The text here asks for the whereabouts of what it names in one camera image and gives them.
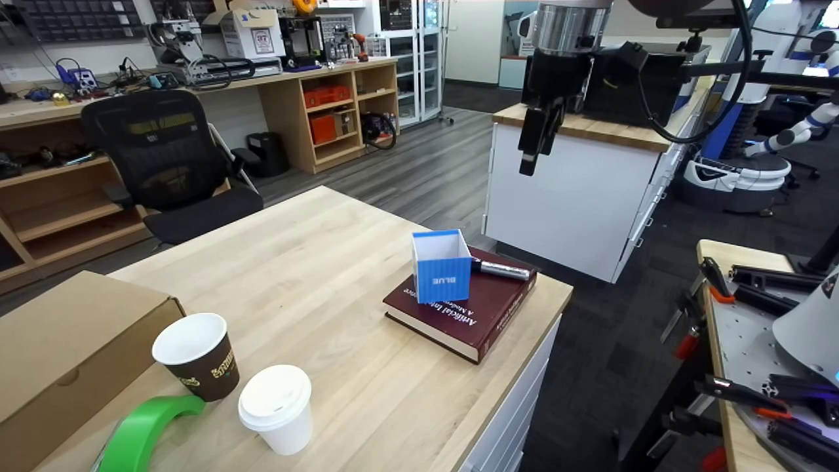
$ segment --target orange bin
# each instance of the orange bin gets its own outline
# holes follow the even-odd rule
[[[309,128],[312,128],[312,144],[325,144],[325,142],[333,142],[338,136],[336,131],[336,115],[328,113],[328,115],[312,115],[309,118]]]
[[[317,108],[330,102],[330,89],[328,87],[304,89],[304,97],[307,97],[307,108]]]
[[[330,87],[330,102],[349,100],[349,84],[333,84]]]

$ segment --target black chair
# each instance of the black chair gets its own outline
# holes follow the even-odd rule
[[[262,210],[262,197],[233,163],[189,92],[142,92],[81,110],[89,139],[110,155],[121,205],[142,205],[163,244],[181,244]]]

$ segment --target coffee cup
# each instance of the coffee cup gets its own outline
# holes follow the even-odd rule
[[[304,451],[312,441],[312,380],[294,364],[260,370],[239,393],[239,420],[281,456]]]
[[[228,396],[239,383],[228,323],[215,312],[194,312],[170,323],[155,338],[152,357],[205,401]]]

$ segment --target gray floor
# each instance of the gray floor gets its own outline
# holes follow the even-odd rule
[[[330,186],[430,228],[461,228],[469,244],[537,262],[543,273],[577,288],[558,330],[522,469],[616,469],[611,430],[621,427],[632,435],[676,367],[671,346],[661,346],[658,333],[695,273],[697,239],[810,254],[836,226],[839,160],[834,160],[836,139],[826,139],[789,152],[818,163],[823,178],[802,181],[802,189],[792,191],[773,218],[726,215],[669,199],[658,207],[645,246],[634,252],[621,281],[595,283],[496,246],[480,233],[490,115],[464,108],[446,108],[446,115],[454,118],[454,126],[433,121],[409,128],[391,152],[370,152],[322,176],[291,170],[260,181],[260,189],[267,202],[281,202],[312,186]],[[84,267],[107,273],[152,252],[157,244],[147,241]],[[5,294],[0,312],[71,273]],[[708,438],[682,441],[661,469],[697,469],[713,443]]]

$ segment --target white cup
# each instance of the white cup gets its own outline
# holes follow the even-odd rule
[[[273,364],[260,370],[239,396],[239,420],[246,430],[283,456],[299,454],[312,441],[312,383],[294,364]]]

